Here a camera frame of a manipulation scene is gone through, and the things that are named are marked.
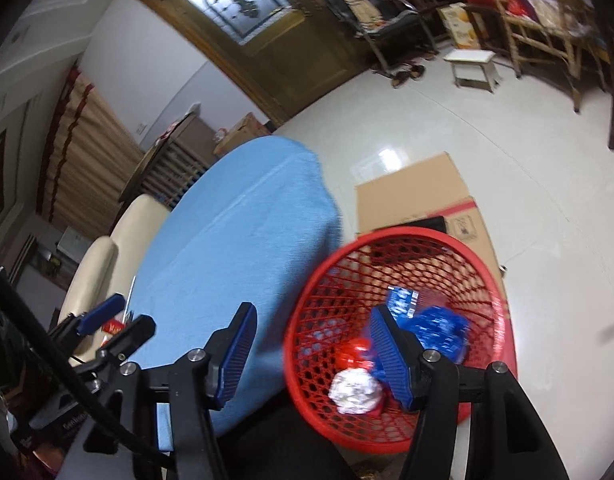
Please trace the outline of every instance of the printed logo on cardboard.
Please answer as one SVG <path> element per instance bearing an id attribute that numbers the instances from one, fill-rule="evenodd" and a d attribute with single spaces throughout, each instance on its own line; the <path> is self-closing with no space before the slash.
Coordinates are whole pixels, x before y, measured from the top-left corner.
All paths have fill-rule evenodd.
<path id="1" fill-rule="evenodd" d="M 478 237 L 472 217 L 469 215 L 459 216 L 451 221 L 453 236 L 462 242 L 475 240 Z"/>

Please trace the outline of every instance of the sandal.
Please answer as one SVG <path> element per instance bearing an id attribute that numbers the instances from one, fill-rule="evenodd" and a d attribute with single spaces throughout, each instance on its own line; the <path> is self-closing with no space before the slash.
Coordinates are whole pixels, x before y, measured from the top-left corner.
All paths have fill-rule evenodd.
<path id="1" fill-rule="evenodd" d="M 411 77 L 410 70 L 399 70 L 391 76 L 391 87 L 400 88 Z"/>
<path id="2" fill-rule="evenodd" d="M 417 81 L 423 77 L 424 73 L 425 67 L 423 65 L 412 65 L 411 70 L 409 70 L 409 76 L 414 79 L 414 81 Z"/>

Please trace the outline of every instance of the black cable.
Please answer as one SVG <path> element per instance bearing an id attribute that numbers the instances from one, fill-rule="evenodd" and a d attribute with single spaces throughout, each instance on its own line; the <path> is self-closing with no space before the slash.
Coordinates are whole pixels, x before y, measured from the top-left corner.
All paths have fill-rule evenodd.
<path id="1" fill-rule="evenodd" d="M 69 390 L 73 398 L 100 426 L 113 434 L 120 444 L 134 453 L 141 454 L 160 467 L 172 469 L 173 460 L 127 430 L 117 418 L 98 402 L 72 370 L 52 339 L 24 304 L 14 289 L 0 276 L 0 309 L 26 337 L 34 351 L 51 367 L 58 380 Z"/>

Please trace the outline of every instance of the beige leather chair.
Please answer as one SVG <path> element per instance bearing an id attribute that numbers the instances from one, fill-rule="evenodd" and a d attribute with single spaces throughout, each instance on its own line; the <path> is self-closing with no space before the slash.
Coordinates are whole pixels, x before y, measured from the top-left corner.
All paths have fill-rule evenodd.
<path id="1" fill-rule="evenodd" d="M 88 248 L 69 285 L 58 321 L 69 314 L 88 312 L 116 292 L 127 298 L 133 277 L 168 214 L 169 210 L 151 196 L 137 197 L 111 235 L 101 236 Z M 103 337 L 101 330 L 87 337 L 75 356 L 82 361 L 93 359 Z M 71 364 L 78 362 L 72 359 Z"/>

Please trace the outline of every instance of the blue tablecloth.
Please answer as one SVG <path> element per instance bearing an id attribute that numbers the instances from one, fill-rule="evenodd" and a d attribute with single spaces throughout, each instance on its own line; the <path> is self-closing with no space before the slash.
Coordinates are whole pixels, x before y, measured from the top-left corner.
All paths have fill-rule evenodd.
<path id="1" fill-rule="evenodd" d="M 130 307 L 153 317 L 157 331 L 132 360 L 170 364 L 227 326 L 242 301 L 256 305 L 258 331 L 239 389 L 212 412 L 216 434 L 228 431 L 283 388 L 287 320 L 340 232 L 312 152 L 274 136 L 237 148 L 191 187 L 149 247 Z M 171 449 L 168 405 L 159 405 L 159 446 Z"/>

